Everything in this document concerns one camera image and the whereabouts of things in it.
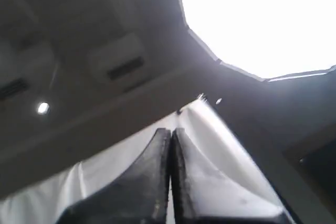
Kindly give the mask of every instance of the ceiling light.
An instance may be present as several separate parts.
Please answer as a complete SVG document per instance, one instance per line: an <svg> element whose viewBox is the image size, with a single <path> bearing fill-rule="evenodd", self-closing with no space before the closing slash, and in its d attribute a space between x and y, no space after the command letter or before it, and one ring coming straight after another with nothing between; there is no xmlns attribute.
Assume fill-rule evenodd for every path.
<svg viewBox="0 0 336 224"><path fill-rule="evenodd" d="M260 78L336 64L335 0L182 0L186 22L227 66Z"/></svg>
<svg viewBox="0 0 336 224"><path fill-rule="evenodd" d="M49 111L49 104L46 102L41 102L37 106L37 113L40 115L45 115Z"/></svg>

